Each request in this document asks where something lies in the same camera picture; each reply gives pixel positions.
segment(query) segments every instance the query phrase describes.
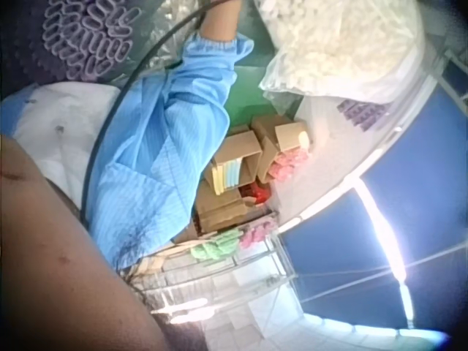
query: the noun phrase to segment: black cable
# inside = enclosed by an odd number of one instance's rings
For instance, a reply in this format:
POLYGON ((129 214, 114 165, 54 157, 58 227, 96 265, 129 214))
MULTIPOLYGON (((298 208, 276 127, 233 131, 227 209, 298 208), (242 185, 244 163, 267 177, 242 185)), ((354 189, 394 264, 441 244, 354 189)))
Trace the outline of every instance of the black cable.
POLYGON ((188 24, 194 18, 197 18, 203 15, 205 12, 213 9, 214 7, 220 4, 224 4, 225 2, 229 2, 229 1, 231 0, 213 1, 210 4, 206 4, 202 6, 200 9, 192 12, 190 15, 185 17, 182 21, 177 23, 152 47, 152 49, 150 49, 150 51, 138 64, 137 68, 135 68, 135 70, 129 76, 128 81, 125 83, 124 87, 121 89, 119 95, 117 96, 117 99, 115 100, 106 119, 104 120, 104 124, 102 125, 102 128, 99 131, 99 134, 97 135, 96 142, 94 143, 93 149, 91 150, 91 154, 89 156, 88 167, 86 168, 85 179, 83 183, 83 196, 81 200, 81 212, 80 212, 80 221, 85 226, 85 228, 88 228, 88 225, 86 223, 86 206, 88 205, 89 182, 91 180, 91 174, 93 171, 94 163, 96 162, 97 153, 99 152, 99 148, 102 144, 102 141, 104 140, 104 136, 107 132, 107 129, 110 126, 110 122, 112 122, 114 115, 116 114, 122 101, 124 101, 124 97, 127 95, 133 83, 138 79, 138 77, 140 76, 140 73, 145 69, 148 62, 158 53, 159 49, 166 43, 166 41, 168 41, 175 33, 180 31, 183 27, 185 27, 186 24, 188 24))

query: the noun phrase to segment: white cloth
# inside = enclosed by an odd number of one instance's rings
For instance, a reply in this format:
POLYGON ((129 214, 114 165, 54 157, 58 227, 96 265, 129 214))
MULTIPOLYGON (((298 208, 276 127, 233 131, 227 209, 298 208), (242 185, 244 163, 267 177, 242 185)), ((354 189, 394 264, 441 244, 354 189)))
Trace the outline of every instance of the white cloth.
POLYGON ((89 155, 119 93, 113 86, 55 83, 34 90, 13 137, 44 177, 80 208, 89 155))

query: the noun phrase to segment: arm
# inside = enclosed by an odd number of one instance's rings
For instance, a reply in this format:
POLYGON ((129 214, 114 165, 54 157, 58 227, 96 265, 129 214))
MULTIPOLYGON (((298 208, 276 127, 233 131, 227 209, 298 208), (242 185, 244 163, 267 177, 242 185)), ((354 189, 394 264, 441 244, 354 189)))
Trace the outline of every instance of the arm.
POLYGON ((201 37, 214 42, 234 40, 241 7, 241 0, 231 0, 210 10, 202 23, 201 37))
POLYGON ((41 350, 164 350, 162 332, 16 142, 1 140, 1 321, 41 350))
POLYGON ((224 109, 237 75, 234 64, 253 42, 236 35, 241 0, 210 10, 183 53, 183 64, 170 76, 165 117, 183 165, 198 179, 221 145, 229 127, 224 109))

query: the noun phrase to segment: brown cardboard box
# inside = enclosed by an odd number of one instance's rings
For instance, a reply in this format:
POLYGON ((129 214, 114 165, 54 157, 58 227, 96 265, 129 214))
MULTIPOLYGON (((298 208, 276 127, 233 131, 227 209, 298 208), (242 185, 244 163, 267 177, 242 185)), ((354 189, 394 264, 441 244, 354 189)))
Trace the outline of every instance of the brown cardboard box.
POLYGON ((195 208, 204 233, 222 229, 222 227, 219 227, 220 224, 244 216, 247 213, 247 207, 237 189, 216 196, 207 181, 200 182, 195 208))
POLYGON ((213 167, 242 158, 239 184, 228 188, 228 190, 236 189, 255 180, 261 155, 262 148, 255 133, 248 126, 234 127, 227 134, 227 137, 215 153, 203 175, 210 187, 215 189, 212 173, 213 167))
POLYGON ((262 183, 273 180, 268 170, 280 152, 304 147, 304 144, 310 143, 306 124, 293 122, 284 116, 255 117, 252 129, 263 150, 257 170, 257 176, 262 183))
POLYGON ((178 245, 178 244, 183 244, 187 241, 197 240, 197 239, 198 239, 197 230, 195 229, 195 224, 193 222, 193 219, 191 219, 189 225, 184 230, 182 230, 176 237, 172 238, 171 241, 175 245, 178 245))

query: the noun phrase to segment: blue wall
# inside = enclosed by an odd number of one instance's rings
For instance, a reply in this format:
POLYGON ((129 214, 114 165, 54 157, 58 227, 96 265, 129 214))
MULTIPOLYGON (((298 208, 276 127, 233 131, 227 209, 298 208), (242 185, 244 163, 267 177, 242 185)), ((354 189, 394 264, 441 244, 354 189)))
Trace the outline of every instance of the blue wall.
MULTIPOLYGON (((467 117, 437 88, 400 140, 364 176, 396 232, 405 263, 465 239, 467 228, 467 117)), ((354 191, 284 237, 299 274, 300 299, 372 275, 347 273, 387 265, 354 191)), ((465 251, 408 269, 418 328, 447 330, 468 276, 465 251)), ((310 314, 381 327, 404 327, 393 276, 303 303, 310 314)))

